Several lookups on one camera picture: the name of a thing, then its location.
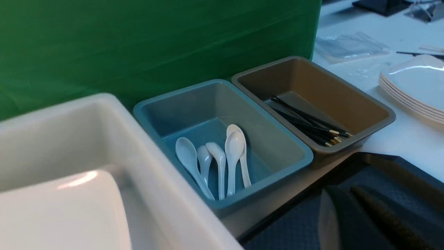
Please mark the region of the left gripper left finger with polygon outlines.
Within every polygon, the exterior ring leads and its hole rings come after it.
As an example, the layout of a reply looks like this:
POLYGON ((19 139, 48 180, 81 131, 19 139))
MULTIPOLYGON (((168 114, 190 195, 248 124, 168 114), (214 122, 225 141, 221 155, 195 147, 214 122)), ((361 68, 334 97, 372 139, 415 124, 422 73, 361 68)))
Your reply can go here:
POLYGON ((351 194, 337 186, 322 190, 318 238, 322 250, 355 250, 368 233, 365 215, 351 194))

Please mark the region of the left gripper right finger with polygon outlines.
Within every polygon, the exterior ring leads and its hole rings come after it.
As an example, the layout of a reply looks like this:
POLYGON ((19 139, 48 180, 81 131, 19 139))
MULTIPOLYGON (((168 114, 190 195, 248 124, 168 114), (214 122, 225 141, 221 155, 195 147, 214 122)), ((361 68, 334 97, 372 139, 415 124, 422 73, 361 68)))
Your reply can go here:
POLYGON ((350 191, 398 250, 437 249, 436 223, 370 187, 352 186, 350 191))

